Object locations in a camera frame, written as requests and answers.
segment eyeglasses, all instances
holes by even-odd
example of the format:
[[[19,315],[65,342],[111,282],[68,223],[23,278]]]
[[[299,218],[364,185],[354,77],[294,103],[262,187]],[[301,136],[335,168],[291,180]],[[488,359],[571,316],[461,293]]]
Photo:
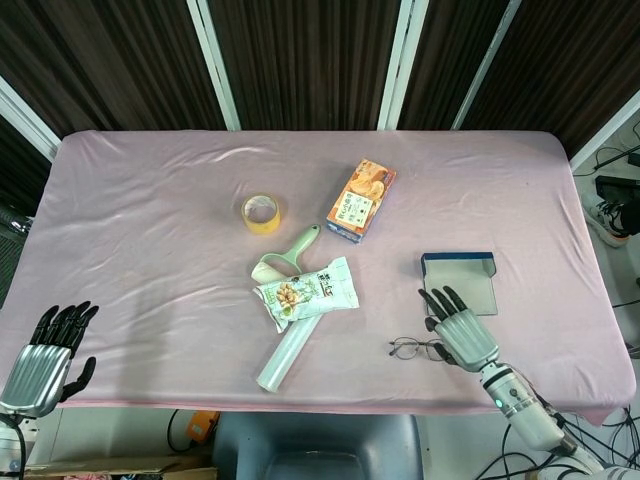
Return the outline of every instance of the eyeglasses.
[[[389,352],[389,356],[395,356],[400,360],[411,360],[418,354],[420,347],[424,346],[427,357],[433,362],[442,362],[442,357],[438,354],[435,345],[442,342],[439,339],[429,340],[428,342],[420,342],[411,337],[398,337],[389,345],[393,346],[393,350]]]

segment cardboard box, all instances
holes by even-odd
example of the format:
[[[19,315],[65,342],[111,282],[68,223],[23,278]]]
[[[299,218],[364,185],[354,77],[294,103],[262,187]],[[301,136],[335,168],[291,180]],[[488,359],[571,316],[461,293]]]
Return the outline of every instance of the cardboard box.
[[[360,243],[396,178],[396,171],[363,158],[327,216],[327,227]]]
[[[29,465],[26,479],[61,480],[68,475],[90,473],[126,475],[161,473],[164,480],[216,480],[210,456],[99,458]]]

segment open cardboard box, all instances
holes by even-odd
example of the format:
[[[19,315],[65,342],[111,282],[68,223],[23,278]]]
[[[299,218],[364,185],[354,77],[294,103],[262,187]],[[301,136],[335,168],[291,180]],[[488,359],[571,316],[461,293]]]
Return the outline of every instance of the open cardboard box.
[[[161,473],[165,480],[216,480],[210,456],[121,457],[29,465],[27,479],[61,480],[68,475]]]

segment dark curtain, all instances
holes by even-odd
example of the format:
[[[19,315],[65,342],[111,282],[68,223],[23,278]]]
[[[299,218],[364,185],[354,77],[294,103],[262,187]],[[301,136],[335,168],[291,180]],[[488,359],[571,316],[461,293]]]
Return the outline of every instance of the dark curtain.
[[[33,216],[51,164],[0,117],[0,204]]]
[[[376,127],[399,0],[209,5],[243,129]]]
[[[571,157],[640,88],[640,2],[524,0],[463,124],[544,130]]]
[[[508,3],[429,2],[398,128],[451,128]]]
[[[60,137],[223,129],[184,0],[4,1],[0,75]]]

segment orange device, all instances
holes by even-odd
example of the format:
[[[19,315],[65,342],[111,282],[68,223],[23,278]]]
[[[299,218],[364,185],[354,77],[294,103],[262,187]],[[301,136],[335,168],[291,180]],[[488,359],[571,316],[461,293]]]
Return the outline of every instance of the orange device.
[[[218,418],[220,418],[220,412],[198,410],[187,426],[187,436],[194,442],[206,442],[218,423]]]

